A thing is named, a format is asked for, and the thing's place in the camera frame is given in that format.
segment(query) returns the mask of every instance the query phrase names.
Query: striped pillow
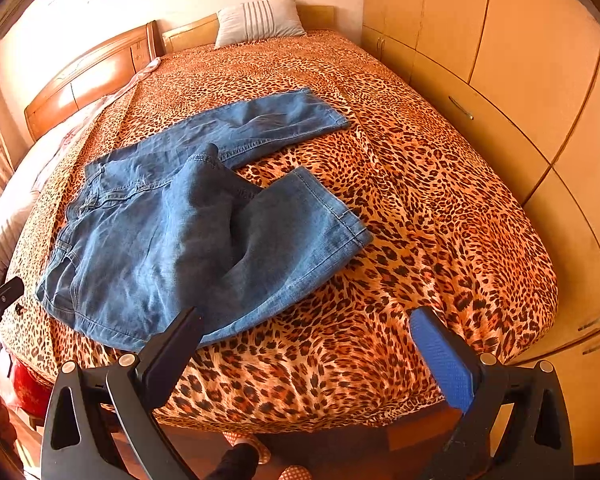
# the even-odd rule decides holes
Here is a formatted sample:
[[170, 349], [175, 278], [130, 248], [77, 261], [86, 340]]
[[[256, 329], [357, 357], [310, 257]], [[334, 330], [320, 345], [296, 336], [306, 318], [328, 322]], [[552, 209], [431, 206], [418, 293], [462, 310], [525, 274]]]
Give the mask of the striped pillow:
[[244, 41], [304, 36], [293, 0], [257, 0], [218, 11], [216, 48]]

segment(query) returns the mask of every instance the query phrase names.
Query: blue gripper pad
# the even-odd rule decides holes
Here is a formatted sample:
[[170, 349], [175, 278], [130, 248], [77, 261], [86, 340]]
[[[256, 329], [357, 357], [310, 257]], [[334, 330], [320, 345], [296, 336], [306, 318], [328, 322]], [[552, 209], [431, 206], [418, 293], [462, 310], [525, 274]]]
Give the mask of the blue gripper pad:
[[480, 381], [476, 354], [460, 336], [449, 331], [428, 306], [411, 312], [410, 327], [411, 337], [446, 402], [466, 413]]

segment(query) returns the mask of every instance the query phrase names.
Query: leopard print bedsheet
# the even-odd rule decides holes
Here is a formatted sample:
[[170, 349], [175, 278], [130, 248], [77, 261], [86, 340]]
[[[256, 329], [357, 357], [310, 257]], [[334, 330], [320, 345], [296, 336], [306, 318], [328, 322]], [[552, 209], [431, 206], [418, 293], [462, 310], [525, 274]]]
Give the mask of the leopard print bedsheet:
[[239, 173], [259, 186], [300, 165], [374, 235], [309, 297], [239, 336], [198, 350], [159, 422], [211, 431], [382, 425], [442, 395], [409, 334], [432, 306], [476, 351], [506, 362], [551, 325], [557, 286], [540, 238], [511, 193], [424, 99], [334, 32], [165, 56], [107, 108], [49, 179], [16, 248], [20, 313], [7, 346], [44, 380], [68, 359], [121, 353], [49, 317], [34, 296], [85, 164], [202, 110], [309, 86], [350, 127], [289, 146]]

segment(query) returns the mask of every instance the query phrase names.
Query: black pants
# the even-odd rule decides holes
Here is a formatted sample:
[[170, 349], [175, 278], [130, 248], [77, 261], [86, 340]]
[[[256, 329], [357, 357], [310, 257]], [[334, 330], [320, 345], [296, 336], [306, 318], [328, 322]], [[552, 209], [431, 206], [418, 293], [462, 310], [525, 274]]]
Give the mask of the black pants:
[[249, 444], [238, 444], [227, 451], [205, 480], [251, 480], [256, 474], [258, 451]]

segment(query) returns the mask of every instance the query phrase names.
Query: bed frame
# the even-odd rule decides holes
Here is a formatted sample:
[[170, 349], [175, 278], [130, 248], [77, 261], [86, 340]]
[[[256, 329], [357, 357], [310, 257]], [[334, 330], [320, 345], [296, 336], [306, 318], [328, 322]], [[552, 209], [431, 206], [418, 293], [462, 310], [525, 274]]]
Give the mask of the bed frame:
[[[298, 16], [305, 30], [334, 28], [332, 6], [298, 5]], [[31, 137], [38, 140], [81, 108], [122, 88], [153, 58], [215, 43], [217, 34], [213, 14], [162, 36], [153, 21], [103, 41], [64, 67], [25, 108]]]

